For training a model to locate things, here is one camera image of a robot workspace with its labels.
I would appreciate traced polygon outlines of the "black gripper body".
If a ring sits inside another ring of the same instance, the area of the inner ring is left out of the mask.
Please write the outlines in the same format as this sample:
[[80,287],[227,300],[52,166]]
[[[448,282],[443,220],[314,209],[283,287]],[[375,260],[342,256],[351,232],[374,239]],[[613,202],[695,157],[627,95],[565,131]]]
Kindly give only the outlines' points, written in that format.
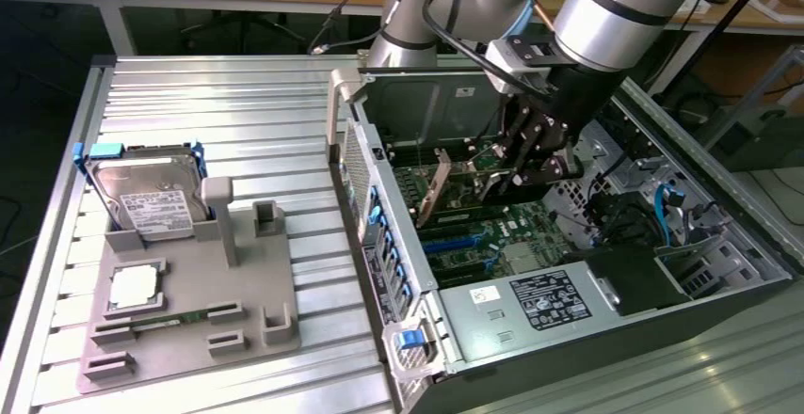
[[525,94],[518,103],[535,115],[538,145],[565,145],[610,100],[625,71],[601,72],[586,67],[557,67],[546,76],[554,88],[545,100]]

